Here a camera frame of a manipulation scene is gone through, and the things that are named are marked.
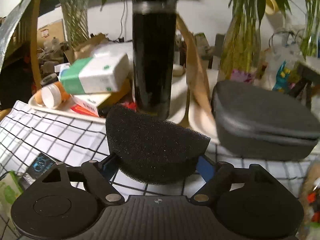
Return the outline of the green wipes pack on table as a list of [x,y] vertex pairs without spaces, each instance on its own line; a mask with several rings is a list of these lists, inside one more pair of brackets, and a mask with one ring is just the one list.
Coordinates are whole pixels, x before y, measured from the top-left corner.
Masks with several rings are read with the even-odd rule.
[[7,216],[10,216],[12,205],[23,193],[23,189],[20,187],[14,171],[6,172],[1,176],[0,188],[1,210],[5,211]]

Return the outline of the grey zippered hard case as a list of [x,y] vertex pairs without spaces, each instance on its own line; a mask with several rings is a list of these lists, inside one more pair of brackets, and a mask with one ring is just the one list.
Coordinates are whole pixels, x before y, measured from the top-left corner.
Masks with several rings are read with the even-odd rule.
[[319,120],[294,98],[236,81],[219,81],[212,113],[220,144],[252,159],[306,158],[319,142]]

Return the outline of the black foam sponge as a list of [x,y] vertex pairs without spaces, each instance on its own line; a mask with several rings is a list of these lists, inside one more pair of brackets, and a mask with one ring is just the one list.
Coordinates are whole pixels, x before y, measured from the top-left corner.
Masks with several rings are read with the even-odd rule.
[[110,108],[105,126],[109,152],[121,171],[149,184],[171,184],[193,174],[210,143],[199,132],[122,105]]

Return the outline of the white capped pill bottle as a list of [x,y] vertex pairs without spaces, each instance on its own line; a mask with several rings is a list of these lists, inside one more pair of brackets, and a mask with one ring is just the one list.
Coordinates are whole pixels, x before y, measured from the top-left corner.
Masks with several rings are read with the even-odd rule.
[[50,109],[56,108],[62,102],[61,92],[53,83],[41,89],[41,96],[44,105]]

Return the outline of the white serving tray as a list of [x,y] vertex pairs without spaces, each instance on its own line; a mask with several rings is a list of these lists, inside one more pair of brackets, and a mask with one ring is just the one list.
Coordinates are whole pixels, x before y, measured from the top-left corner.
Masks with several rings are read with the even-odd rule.
[[[86,101],[76,103],[73,98],[61,103],[54,109],[37,104],[33,95],[28,105],[38,111],[78,118],[87,121],[104,123],[105,119],[91,114],[88,110],[92,105]],[[218,144],[215,122],[211,121],[204,110],[196,103],[193,96],[187,93],[186,75],[172,78],[171,102],[168,121],[183,124],[211,138],[211,142]]]

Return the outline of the checkered white tablecloth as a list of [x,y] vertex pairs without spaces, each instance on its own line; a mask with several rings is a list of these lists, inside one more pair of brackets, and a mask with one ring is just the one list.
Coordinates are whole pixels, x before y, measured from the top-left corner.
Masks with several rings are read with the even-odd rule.
[[[103,160],[109,154],[105,124],[36,111],[26,103],[16,101],[1,121],[1,175],[9,171],[21,175],[40,153],[69,166],[80,166],[91,159]],[[210,142],[206,156],[213,161],[229,162],[235,167],[248,168],[250,164],[260,164],[298,197],[309,166],[314,160],[319,160],[319,147],[301,161],[277,162],[236,158],[222,146]],[[148,185],[118,171],[110,182],[127,199],[131,194],[191,197],[205,181],[194,173],[176,184]],[[3,205],[1,239],[19,239],[20,234],[9,221]]]

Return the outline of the green white tissue box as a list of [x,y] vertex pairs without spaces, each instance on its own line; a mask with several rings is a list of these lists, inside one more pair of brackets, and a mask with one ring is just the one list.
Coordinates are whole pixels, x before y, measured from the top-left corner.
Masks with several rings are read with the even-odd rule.
[[72,95],[120,91],[130,71],[126,53],[77,59],[60,77],[65,91]]

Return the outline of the black thermos bottle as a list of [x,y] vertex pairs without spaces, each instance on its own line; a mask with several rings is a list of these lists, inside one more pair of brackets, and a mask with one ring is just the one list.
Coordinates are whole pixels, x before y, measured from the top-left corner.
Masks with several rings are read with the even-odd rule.
[[169,115],[178,0],[132,0],[135,102],[140,112]]

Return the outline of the glass vase with bamboo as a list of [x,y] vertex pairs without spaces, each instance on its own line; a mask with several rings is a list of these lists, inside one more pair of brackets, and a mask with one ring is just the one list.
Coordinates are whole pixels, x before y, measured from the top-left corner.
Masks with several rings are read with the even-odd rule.
[[67,40],[71,47],[89,39],[87,8],[89,0],[59,0],[65,23]]

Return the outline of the red white flat box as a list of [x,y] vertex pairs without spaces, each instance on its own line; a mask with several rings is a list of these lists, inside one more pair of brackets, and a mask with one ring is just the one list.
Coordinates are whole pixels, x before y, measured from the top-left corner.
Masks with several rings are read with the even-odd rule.
[[73,95],[73,101],[95,116],[102,116],[105,107],[112,106],[120,100],[116,93]]

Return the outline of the brown woven basket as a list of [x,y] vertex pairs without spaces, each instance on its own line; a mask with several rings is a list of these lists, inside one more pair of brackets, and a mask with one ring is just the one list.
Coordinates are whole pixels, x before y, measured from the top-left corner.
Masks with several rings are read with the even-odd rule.
[[299,200],[304,209],[303,228],[319,227],[319,160],[309,166]]

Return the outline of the brown paper bag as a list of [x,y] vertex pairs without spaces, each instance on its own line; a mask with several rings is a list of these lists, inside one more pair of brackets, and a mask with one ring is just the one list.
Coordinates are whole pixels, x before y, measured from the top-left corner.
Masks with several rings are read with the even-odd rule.
[[193,34],[187,28],[184,20],[176,13],[176,28],[182,34],[186,48],[187,85],[196,102],[204,110],[208,118],[214,121],[212,107],[209,101],[209,82],[207,71],[202,67],[201,58]]

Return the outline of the black tape roll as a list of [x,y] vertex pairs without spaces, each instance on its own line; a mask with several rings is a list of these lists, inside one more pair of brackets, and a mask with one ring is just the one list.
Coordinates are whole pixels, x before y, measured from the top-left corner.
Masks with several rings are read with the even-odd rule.
[[41,87],[45,87],[51,83],[55,83],[57,82],[59,79],[58,79],[58,76],[56,73],[52,73],[52,74],[49,74],[47,75],[46,77],[44,77],[41,81],[40,81],[40,85]]

